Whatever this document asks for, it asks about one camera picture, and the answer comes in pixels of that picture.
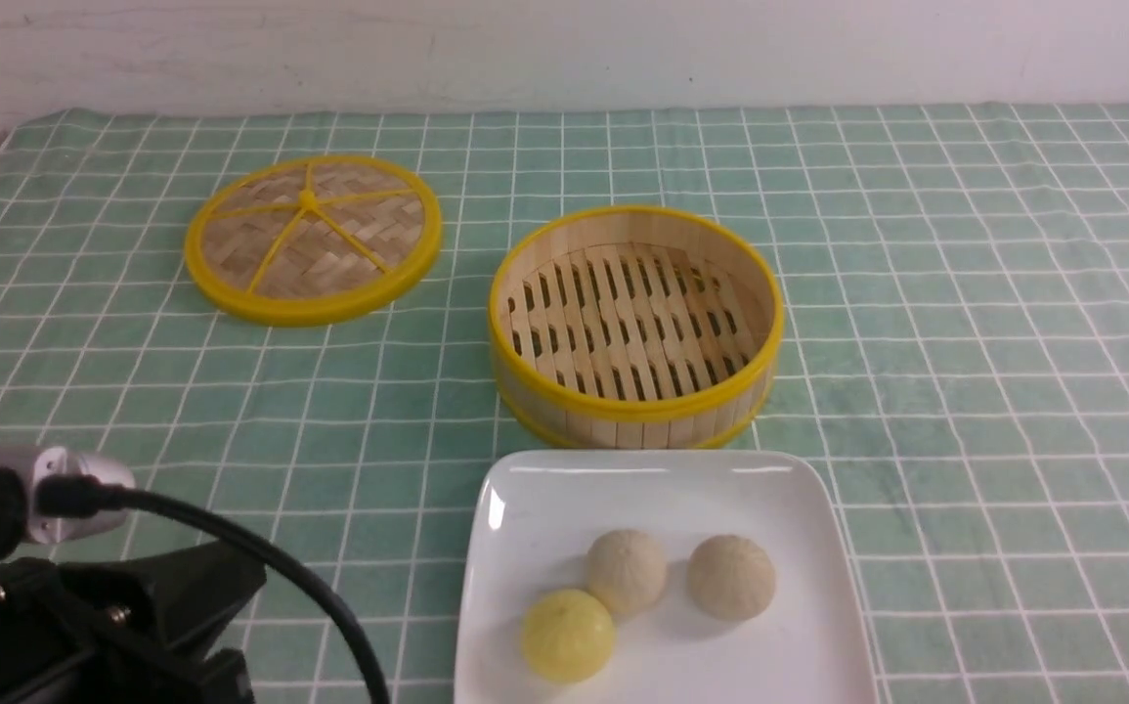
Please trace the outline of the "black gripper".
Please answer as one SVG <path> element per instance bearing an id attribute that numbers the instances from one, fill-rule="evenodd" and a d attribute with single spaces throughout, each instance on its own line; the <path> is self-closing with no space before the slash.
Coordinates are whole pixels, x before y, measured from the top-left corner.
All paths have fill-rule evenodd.
<path id="1" fill-rule="evenodd" d="M 0 703 L 251 703 L 245 655 L 217 641 L 265 583 L 220 543 L 0 564 Z"/>

